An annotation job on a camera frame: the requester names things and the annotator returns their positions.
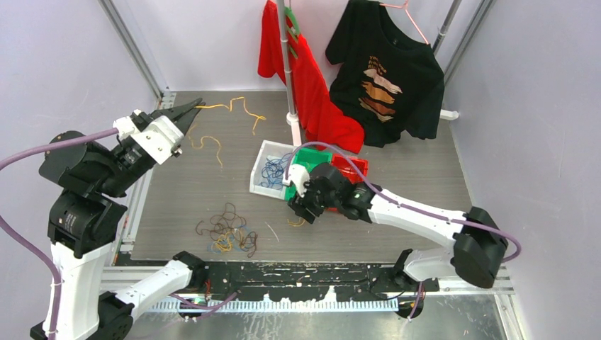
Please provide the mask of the black printed t-shirt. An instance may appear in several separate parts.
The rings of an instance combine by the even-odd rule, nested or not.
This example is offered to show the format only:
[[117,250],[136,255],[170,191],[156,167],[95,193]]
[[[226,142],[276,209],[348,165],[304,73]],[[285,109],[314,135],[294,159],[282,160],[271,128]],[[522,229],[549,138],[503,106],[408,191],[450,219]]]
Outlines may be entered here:
[[384,147],[406,132],[437,137],[444,73],[432,48],[406,35],[377,1],[348,1],[325,49],[339,71],[330,100],[360,124],[364,144]]

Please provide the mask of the white plastic bin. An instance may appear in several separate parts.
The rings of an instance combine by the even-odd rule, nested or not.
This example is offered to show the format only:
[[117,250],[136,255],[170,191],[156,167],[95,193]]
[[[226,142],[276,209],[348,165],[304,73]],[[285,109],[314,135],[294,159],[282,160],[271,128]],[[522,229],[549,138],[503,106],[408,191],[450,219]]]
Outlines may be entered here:
[[251,170],[249,192],[283,200],[286,194],[282,183],[284,157],[294,149],[292,145],[264,140]]

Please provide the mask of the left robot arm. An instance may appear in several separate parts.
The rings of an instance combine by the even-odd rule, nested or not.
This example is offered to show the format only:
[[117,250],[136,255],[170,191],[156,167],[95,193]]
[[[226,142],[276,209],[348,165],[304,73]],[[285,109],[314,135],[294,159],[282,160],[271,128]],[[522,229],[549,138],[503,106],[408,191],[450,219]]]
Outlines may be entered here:
[[205,262],[181,251],[138,283],[102,291],[104,264],[127,208],[118,203],[129,187],[158,164],[181,154],[181,143],[203,100],[114,122],[118,143],[108,149],[78,131],[55,137],[66,147],[48,150],[40,175],[62,192],[50,209],[47,235],[61,275],[57,321],[30,330],[33,339],[123,339],[135,320],[178,290],[196,293],[208,279]]

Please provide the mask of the green plastic bin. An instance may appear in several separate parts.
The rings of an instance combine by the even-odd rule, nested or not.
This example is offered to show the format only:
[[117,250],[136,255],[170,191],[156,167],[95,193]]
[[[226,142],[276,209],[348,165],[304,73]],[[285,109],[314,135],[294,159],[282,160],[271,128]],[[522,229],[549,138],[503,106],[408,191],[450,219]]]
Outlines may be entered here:
[[304,147],[295,154],[292,154],[292,152],[286,154],[284,159],[286,160],[283,165],[284,171],[287,170],[291,164],[299,164],[304,166],[308,172],[311,172],[321,163],[330,163],[332,161],[332,153],[319,151],[311,147]]

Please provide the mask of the pink clothes hanger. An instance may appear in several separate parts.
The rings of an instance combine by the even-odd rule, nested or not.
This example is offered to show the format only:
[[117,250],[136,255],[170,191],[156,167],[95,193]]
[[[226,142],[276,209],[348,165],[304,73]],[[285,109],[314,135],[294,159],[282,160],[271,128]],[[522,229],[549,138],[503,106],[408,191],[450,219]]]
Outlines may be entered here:
[[427,39],[427,37],[425,36],[425,34],[422,32],[422,30],[420,29],[419,25],[416,23],[415,19],[412,17],[412,14],[410,12],[410,0],[404,0],[404,2],[400,5],[395,5],[395,4],[386,4],[386,3],[380,3],[379,6],[385,7],[385,8],[390,8],[390,9],[399,9],[399,10],[403,10],[405,15],[407,16],[408,20],[411,22],[413,28],[416,30],[417,34],[421,37],[421,39],[423,40],[423,43],[426,45],[430,45],[429,40]]

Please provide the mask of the red t-shirt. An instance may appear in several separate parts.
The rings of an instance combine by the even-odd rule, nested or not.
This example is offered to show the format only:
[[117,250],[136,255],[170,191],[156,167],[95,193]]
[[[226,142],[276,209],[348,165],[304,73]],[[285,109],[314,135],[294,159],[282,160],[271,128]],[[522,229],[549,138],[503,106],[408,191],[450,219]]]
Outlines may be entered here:
[[[331,102],[325,79],[302,34],[288,31],[287,37],[293,99],[305,138],[359,153],[364,144],[364,129]],[[257,73],[264,78],[278,75],[282,81],[286,80],[274,1],[267,1],[263,9]]]

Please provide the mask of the metal clothes stand pole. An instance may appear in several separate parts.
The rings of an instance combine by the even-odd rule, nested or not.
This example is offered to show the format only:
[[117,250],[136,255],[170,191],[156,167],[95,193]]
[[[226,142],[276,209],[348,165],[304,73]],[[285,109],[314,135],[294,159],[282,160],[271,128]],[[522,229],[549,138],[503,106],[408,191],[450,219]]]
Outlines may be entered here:
[[285,14],[285,3],[284,0],[275,0],[277,6],[278,13],[278,22],[279,22],[279,36],[281,41],[281,53],[283,60],[283,71],[286,82],[286,95],[288,101],[288,113],[286,115],[286,121],[291,127],[291,136],[292,143],[295,147],[298,147],[302,144],[301,138],[301,127],[298,119],[298,114],[296,111],[294,97],[293,97],[293,82],[292,82],[292,72],[289,63],[288,57],[288,36],[287,36],[287,24],[286,24],[286,14]]

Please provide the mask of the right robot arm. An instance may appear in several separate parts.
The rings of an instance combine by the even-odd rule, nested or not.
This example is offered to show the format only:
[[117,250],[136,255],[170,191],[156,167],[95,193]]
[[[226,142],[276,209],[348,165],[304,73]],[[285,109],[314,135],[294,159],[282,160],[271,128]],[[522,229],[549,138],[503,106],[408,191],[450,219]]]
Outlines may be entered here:
[[295,193],[288,200],[294,213],[312,224],[334,208],[350,220],[388,225],[429,239],[438,248],[406,249],[393,268],[393,281],[404,291],[427,279],[456,274],[479,288],[491,288],[509,245],[487,210],[445,210],[400,197],[366,179],[352,183],[329,163],[308,171],[293,164],[283,184]]

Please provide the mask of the red plastic bin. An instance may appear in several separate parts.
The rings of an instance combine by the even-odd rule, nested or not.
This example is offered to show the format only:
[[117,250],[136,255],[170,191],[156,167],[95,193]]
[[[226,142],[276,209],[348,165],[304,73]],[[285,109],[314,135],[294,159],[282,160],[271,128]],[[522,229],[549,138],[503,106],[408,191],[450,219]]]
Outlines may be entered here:
[[347,160],[339,155],[333,154],[331,159],[331,165],[336,167],[342,175],[347,178],[351,183],[355,184],[357,182],[363,181],[362,177],[359,175],[361,173],[363,176],[367,177],[369,173],[369,162],[365,159],[360,159],[357,157],[349,157],[352,163],[355,165],[356,169],[347,162]]

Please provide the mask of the green clothes hanger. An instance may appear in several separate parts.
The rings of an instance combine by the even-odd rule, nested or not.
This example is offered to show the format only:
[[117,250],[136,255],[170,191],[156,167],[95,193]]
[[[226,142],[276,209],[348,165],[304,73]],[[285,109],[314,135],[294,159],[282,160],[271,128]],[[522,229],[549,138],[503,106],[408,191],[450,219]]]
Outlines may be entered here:
[[298,39],[301,35],[301,30],[298,26],[296,17],[294,16],[291,8],[284,6],[284,15],[286,18],[286,31],[288,35],[288,51],[291,53],[294,59],[298,58],[298,54],[294,50],[294,47],[298,44]]

